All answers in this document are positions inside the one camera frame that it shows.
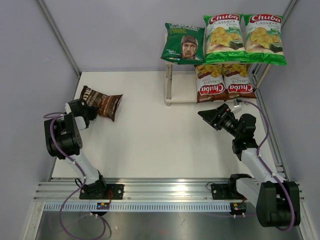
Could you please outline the brown Kettle sea salt bag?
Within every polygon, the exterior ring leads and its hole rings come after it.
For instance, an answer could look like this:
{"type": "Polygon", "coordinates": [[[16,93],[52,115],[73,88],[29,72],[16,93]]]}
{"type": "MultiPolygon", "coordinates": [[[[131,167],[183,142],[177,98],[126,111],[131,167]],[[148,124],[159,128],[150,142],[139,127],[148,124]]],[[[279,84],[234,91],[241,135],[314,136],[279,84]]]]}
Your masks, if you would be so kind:
{"type": "Polygon", "coordinates": [[[99,116],[109,118],[115,122],[116,112],[123,95],[107,95],[84,85],[80,98],[89,107],[95,107],[99,116]]]}

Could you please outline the brown Chuba cassava chips bag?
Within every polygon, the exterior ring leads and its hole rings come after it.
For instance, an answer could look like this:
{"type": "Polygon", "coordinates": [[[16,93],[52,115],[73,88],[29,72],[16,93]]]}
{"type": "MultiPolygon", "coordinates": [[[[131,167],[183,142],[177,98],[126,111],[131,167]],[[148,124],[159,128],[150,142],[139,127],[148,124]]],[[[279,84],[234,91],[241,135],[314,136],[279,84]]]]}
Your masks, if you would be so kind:
{"type": "Polygon", "coordinates": [[[224,85],[230,99],[245,98],[256,99],[251,85],[246,64],[223,64],[222,76],[224,85]]]}

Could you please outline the dark green Real chips bag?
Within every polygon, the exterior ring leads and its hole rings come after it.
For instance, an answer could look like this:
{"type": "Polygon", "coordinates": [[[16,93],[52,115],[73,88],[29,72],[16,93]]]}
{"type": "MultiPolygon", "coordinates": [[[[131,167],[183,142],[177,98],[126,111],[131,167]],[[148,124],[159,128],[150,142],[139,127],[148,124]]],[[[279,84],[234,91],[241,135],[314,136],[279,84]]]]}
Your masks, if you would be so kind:
{"type": "Polygon", "coordinates": [[[200,65],[205,62],[202,27],[165,23],[166,42],[161,59],[177,65],[200,65]]]}

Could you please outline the green Chuba cassava chips bag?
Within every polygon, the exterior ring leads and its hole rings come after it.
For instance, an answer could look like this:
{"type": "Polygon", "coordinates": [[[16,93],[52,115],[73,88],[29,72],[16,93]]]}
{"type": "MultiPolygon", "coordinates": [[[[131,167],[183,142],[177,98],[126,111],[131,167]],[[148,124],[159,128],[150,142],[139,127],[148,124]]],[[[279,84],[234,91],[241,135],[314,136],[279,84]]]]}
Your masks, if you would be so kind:
{"type": "Polygon", "coordinates": [[[281,29],[283,16],[245,14],[245,51],[249,63],[285,66],[281,29]]]}

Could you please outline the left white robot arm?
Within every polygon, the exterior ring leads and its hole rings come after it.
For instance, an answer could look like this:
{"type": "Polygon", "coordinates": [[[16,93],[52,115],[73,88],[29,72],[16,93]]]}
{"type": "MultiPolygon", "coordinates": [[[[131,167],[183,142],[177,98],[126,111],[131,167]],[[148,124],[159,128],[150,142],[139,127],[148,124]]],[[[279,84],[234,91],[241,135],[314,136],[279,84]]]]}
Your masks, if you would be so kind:
{"type": "Polygon", "coordinates": [[[43,117],[46,149],[77,173],[75,184],[82,200],[110,200],[113,196],[100,171],[82,151],[80,131],[87,129],[97,115],[98,107],[76,99],[65,104],[65,112],[53,112],[43,117]]]}

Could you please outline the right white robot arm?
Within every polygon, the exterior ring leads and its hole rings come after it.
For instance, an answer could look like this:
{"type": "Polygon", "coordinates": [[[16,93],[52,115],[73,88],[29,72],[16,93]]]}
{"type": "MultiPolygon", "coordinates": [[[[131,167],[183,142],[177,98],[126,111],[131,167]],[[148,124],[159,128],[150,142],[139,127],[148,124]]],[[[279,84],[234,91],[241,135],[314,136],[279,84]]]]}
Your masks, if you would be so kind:
{"type": "Polygon", "coordinates": [[[301,223],[300,190],[294,181],[282,177],[261,154],[254,133],[256,117],[244,113],[236,119],[227,104],[198,112],[216,131],[225,130],[233,136],[232,151],[251,174],[232,174],[227,183],[212,183],[214,200],[249,201],[262,227],[289,231],[301,223]]]}

